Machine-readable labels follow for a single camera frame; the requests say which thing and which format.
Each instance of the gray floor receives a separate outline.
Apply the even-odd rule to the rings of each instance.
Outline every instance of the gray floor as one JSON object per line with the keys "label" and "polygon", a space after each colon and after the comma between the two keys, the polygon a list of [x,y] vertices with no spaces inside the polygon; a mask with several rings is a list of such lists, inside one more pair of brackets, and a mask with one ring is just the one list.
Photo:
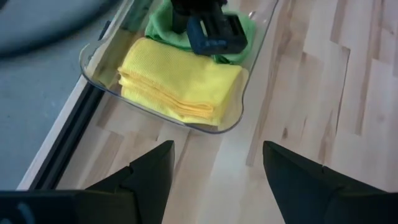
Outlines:
{"label": "gray floor", "polygon": [[[23,35],[18,30],[4,29],[10,28],[8,24],[18,22],[29,30],[29,21],[31,25],[45,22],[60,12],[65,16],[79,5],[89,7],[93,1],[28,1],[37,7],[26,7],[25,0],[9,1],[0,11],[0,43],[10,37],[3,35],[4,30]],[[18,186],[80,76],[81,48],[98,38],[114,13],[109,12],[62,43],[26,57],[0,61],[0,190]]]}

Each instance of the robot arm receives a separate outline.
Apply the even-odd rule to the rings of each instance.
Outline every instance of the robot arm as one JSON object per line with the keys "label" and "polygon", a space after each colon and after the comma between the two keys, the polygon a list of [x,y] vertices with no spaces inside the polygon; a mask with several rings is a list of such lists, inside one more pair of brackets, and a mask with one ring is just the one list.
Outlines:
{"label": "robot arm", "polygon": [[221,7],[226,3],[226,0],[172,0],[173,31],[178,34],[186,31],[196,54],[241,53],[248,41],[238,16],[223,14]]}

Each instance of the transparent container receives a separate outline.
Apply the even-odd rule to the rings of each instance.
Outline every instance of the transparent container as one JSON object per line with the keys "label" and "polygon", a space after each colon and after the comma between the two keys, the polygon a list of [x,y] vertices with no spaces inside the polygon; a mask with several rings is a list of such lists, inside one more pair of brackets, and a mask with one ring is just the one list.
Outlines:
{"label": "transparent container", "polygon": [[238,107],[240,116],[229,116],[226,112],[219,126],[205,124],[183,123],[170,118],[121,96],[121,85],[118,67],[122,64],[130,46],[144,36],[149,16],[163,0],[124,0],[121,9],[116,14],[110,28],[104,37],[85,46],[80,52],[80,67],[83,76],[94,86],[118,97],[134,108],[165,119],[177,125],[189,127],[205,133],[221,134],[233,129],[241,120],[244,111],[243,96],[250,81],[251,72],[272,19],[278,0],[229,0],[228,9],[246,13],[256,23],[256,33],[252,50],[240,65],[249,72],[249,78],[244,84],[243,95],[234,101],[232,106]]}

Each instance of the black cable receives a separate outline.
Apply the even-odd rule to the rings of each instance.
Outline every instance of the black cable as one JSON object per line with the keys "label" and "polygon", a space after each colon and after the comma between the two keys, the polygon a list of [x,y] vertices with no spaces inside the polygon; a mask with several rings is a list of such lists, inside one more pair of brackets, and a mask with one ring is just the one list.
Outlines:
{"label": "black cable", "polygon": [[92,8],[91,11],[81,15],[73,15],[72,22],[64,24],[54,24],[47,27],[46,33],[36,37],[25,37],[13,43],[2,43],[0,46],[0,60],[18,57],[29,54],[35,50],[52,45],[60,40],[76,34],[82,28],[89,26],[95,20],[103,16],[114,6],[118,5],[121,0],[103,0],[99,6]]}

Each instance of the green microfiber cloth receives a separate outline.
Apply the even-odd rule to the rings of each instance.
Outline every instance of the green microfiber cloth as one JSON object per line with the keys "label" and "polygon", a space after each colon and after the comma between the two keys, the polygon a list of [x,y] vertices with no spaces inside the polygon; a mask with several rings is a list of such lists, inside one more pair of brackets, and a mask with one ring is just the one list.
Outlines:
{"label": "green microfiber cloth", "polygon": [[[250,20],[250,18],[243,13],[227,10],[225,10],[224,13],[238,15],[243,31],[246,34],[248,45],[240,54],[214,55],[213,58],[215,62],[218,63],[240,64],[251,51],[256,25],[254,21]],[[187,33],[176,34],[172,31],[172,14],[172,3],[170,0],[165,0],[150,16],[148,26],[145,30],[145,36],[182,50],[192,51]]]}

